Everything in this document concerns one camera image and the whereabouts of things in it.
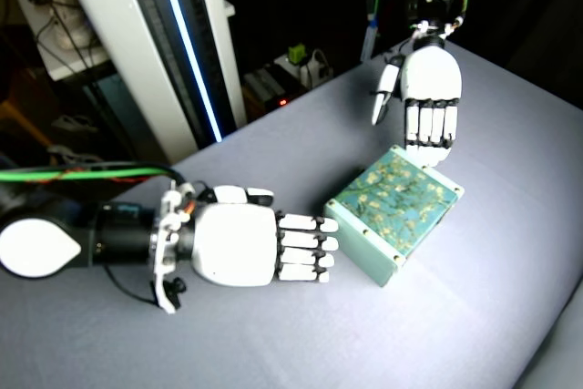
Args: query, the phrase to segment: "white robotic hand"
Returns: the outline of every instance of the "white robotic hand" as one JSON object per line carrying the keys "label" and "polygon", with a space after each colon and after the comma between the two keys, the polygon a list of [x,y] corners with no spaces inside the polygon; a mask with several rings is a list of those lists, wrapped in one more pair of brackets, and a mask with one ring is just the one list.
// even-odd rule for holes
{"label": "white robotic hand", "polygon": [[447,158],[455,140],[462,76],[454,57],[433,41],[411,55],[393,56],[374,94],[373,125],[383,120],[389,98],[401,83],[405,104],[405,148],[420,163],[435,166]]}
{"label": "white robotic hand", "polygon": [[205,205],[195,216],[192,264],[203,278],[225,286],[262,286],[274,275],[328,281],[335,220],[274,212],[273,193],[264,189],[218,186],[198,200]]}

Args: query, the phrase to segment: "teal box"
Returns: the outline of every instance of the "teal box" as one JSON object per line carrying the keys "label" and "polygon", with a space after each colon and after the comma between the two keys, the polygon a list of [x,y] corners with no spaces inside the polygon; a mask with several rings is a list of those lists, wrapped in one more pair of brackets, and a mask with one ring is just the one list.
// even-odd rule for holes
{"label": "teal box", "polygon": [[398,272],[464,190],[393,146],[326,203],[341,250],[380,286]]}

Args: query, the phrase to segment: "gray tabletop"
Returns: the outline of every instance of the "gray tabletop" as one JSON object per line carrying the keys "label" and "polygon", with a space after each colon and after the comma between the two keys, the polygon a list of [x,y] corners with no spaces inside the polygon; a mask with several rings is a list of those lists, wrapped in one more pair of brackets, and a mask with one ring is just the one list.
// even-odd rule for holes
{"label": "gray tabletop", "polygon": [[[462,69],[459,140],[438,168],[465,196],[379,288],[342,253],[329,284],[189,286],[175,316],[100,269],[42,282],[0,275],[6,388],[506,388],[583,272],[583,112],[449,46]],[[314,213],[403,132],[370,126],[380,59],[180,164],[190,179],[276,192]],[[154,205],[161,179],[125,199]],[[117,268],[146,294],[145,268]]]}

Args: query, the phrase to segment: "dark background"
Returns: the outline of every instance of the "dark background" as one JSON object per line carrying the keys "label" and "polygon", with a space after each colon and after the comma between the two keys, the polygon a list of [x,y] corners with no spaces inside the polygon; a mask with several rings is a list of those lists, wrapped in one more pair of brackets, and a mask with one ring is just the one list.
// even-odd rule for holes
{"label": "dark background", "polygon": [[[237,10],[230,25],[241,73],[299,42],[321,48],[336,74],[359,63],[366,0],[230,1]],[[404,2],[381,0],[376,52],[409,36]],[[465,24],[450,39],[582,107],[579,24],[580,0],[469,0]]]}

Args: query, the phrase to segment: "led light strip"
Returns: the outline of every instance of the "led light strip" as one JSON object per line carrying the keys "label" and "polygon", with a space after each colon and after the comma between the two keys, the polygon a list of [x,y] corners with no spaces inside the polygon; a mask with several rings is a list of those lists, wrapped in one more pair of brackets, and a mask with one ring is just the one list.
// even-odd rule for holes
{"label": "led light strip", "polygon": [[192,40],[190,40],[189,31],[186,28],[186,22],[184,20],[184,15],[182,15],[182,10],[180,9],[179,0],[169,0],[172,6],[172,13],[174,13],[174,18],[176,18],[176,23],[179,26],[180,37],[182,38],[182,43],[186,47],[186,53],[189,57],[190,66],[192,67],[192,73],[199,86],[200,95],[202,96],[202,103],[207,111],[207,116],[209,117],[210,126],[212,127],[212,133],[215,139],[220,142],[222,141],[222,135],[220,134],[219,125],[217,124],[217,119],[215,118],[215,113],[212,111],[212,105],[210,104],[209,92],[205,87],[204,81],[202,80],[202,73],[200,72],[199,61],[194,54],[194,46],[192,45]]}

